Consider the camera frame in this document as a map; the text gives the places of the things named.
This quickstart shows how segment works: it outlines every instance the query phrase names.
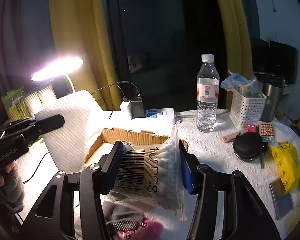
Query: glowing lamp head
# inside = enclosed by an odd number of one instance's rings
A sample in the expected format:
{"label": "glowing lamp head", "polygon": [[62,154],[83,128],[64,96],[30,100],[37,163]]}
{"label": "glowing lamp head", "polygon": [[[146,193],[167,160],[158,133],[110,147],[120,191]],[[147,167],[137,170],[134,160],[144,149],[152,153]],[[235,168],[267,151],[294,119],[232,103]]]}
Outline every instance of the glowing lamp head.
{"label": "glowing lamp head", "polygon": [[82,64],[83,60],[79,57],[59,59],[52,62],[45,68],[33,73],[31,75],[31,80],[42,81],[59,75],[65,75],[77,70]]}

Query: white plastic basket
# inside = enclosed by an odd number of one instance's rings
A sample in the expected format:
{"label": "white plastic basket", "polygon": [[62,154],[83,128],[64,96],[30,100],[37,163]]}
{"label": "white plastic basket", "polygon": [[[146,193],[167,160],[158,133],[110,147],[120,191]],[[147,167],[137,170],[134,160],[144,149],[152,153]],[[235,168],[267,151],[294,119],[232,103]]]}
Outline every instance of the white plastic basket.
{"label": "white plastic basket", "polygon": [[263,98],[246,98],[237,90],[233,92],[230,118],[237,129],[260,120],[267,100],[262,95]]}

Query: barcode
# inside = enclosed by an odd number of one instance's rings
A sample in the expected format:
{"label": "barcode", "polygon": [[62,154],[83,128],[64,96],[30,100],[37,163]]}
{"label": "barcode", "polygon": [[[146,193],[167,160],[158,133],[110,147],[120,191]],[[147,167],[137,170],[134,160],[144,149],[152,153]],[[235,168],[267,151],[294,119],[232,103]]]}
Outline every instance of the barcode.
{"label": "barcode", "polygon": [[142,191],[144,189],[145,150],[122,152],[121,164],[114,186],[127,190]]}

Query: clear plastic bottle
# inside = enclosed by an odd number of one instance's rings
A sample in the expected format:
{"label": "clear plastic bottle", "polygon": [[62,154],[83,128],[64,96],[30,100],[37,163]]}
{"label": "clear plastic bottle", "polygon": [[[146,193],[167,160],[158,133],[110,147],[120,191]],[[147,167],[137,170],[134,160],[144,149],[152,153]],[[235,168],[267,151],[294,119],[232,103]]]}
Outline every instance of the clear plastic bottle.
{"label": "clear plastic bottle", "polygon": [[197,76],[197,128],[210,132],[216,122],[219,96],[219,74],[212,54],[202,54],[202,67]]}

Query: white tablecloth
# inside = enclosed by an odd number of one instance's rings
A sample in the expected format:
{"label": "white tablecloth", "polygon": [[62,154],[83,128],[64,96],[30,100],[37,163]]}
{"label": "white tablecloth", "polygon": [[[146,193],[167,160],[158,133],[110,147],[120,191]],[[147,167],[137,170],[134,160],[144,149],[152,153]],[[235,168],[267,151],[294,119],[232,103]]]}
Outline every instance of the white tablecloth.
{"label": "white tablecloth", "polygon": [[[186,111],[182,114],[195,114],[195,111]],[[158,125],[148,120],[133,119],[124,121],[121,112],[115,112],[108,122],[108,128],[117,127],[126,130],[149,130],[157,135],[170,135],[172,126]],[[265,167],[261,169],[260,160],[253,162],[244,162],[236,157],[233,151],[232,143],[224,144],[220,141],[221,136],[225,136],[236,131],[233,126],[229,114],[224,114],[217,118],[217,126],[210,133],[199,132],[196,128],[195,118],[181,118],[181,123],[178,127],[179,138],[188,143],[188,152],[197,156],[200,163],[205,163],[215,171],[224,173],[232,173],[234,170],[240,170],[252,184],[261,200],[267,207],[271,217],[273,218],[281,238],[284,239],[296,226],[300,220],[300,194],[294,197],[294,209],[283,219],[275,220],[274,205],[269,190],[269,184],[278,178],[278,172],[275,163],[271,156],[265,158]],[[18,159],[20,167],[20,175],[23,181],[28,179],[34,172],[42,156],[47,152],[44,143],[36,143],[31,146],[29,153]],[[29,210],[33,206],[42,190],[50,181],[52,176],[58,171],[51,156],[48,154],[35,176],[25,184],[26,197],[24,201],[24,210],[21,212],[23,218],[26,217]],[[181,223],[175,218],[175,213],[172,211],[161,210],[158,208],[144,209],[145,215],[148,218],[161,222],[165,230],[162,233],[161,239],[186,239],[192,215],[194,213],[196,196],[186,194],[186,215],[187,222]],[[78,199],[75,198],[74,206],[78,204]],[[215,239],[221,238],[223,220],[223,195],[218,195],[218,214],[215,230]]]}

